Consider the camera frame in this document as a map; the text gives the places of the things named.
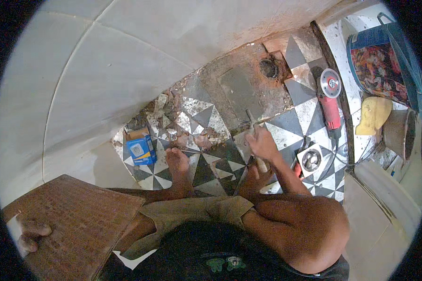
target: drain hole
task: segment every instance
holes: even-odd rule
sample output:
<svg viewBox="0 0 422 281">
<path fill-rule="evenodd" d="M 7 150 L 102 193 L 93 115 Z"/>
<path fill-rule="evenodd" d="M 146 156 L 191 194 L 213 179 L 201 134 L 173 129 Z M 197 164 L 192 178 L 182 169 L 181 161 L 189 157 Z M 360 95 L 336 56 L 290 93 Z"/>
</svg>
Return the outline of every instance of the drain hole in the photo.
<svg viewBox="0 0 422 281">
<path fill-rule="evenodd" d="M 260 61 L 260 70 L 267 78 L 278 77 L 278 66 L 276 66 L 270 59 L 263 59 Z"/>
</svg>

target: blue box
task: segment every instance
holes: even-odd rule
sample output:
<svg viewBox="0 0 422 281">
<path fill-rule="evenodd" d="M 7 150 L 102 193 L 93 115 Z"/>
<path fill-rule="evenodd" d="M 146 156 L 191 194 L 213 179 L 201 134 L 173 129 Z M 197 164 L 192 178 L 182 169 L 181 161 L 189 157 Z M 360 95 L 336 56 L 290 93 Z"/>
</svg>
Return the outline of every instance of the blue box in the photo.
<svg viewBox="0 0 422 281">
<path fill-rule="evenodd" d="M 152 139 L 147 128 L 130 132 L 126 135 L 126 139 L 125 145 L 135 166 L 150 165 L 157 161 L 156 152 L 153 149 Z"/>
</svg>

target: blue bucket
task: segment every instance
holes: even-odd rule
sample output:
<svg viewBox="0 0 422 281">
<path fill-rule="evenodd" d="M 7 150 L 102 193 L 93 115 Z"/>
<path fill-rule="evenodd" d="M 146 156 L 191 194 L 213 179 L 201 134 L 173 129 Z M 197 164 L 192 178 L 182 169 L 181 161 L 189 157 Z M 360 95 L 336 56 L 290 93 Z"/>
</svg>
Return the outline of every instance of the blue bucket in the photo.
<svg viewBox="0 0 422 281">
<path fill-rule="evenodd" d="M 388 98 L 422 112 L 422 71 L 398 23 L 350 35 L 347 57 L 354 80 L 367 93 Z"/>
</svg>

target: bucket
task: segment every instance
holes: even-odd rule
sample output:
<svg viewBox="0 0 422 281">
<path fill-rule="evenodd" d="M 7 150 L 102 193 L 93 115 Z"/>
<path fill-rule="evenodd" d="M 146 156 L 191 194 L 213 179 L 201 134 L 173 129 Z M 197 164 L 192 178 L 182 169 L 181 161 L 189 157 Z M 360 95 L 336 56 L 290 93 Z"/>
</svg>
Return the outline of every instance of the bucket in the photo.
<svg viewBox="0 0 422 281">
<path fill-rule="evenodd" d="M 367 93 L 388 98 L 422 112 L 422 71 L 398 23 L 350 35 L 347 57 L 353 78 Z"/>
<path fill-rule="evenodd" d="M 410 159 L 416 137 L 416 117 L 412 110 L 393 110 L 383 125 L 386 146 L 404 161 Z"/>
</svg>

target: brown board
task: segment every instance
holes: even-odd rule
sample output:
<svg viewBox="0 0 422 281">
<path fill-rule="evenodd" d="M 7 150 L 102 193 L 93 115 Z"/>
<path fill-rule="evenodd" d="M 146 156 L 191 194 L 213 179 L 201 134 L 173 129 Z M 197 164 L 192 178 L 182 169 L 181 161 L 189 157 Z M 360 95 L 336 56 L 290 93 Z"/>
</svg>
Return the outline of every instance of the brown board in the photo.
<svg viewBox="0 0 422 281">
<path fill-rule="evenodd" d="M 25 262 L 41 280 L 94 280 L 144 199 L 62 175 L 4 208 L 48 222 Z"/>
</svg>

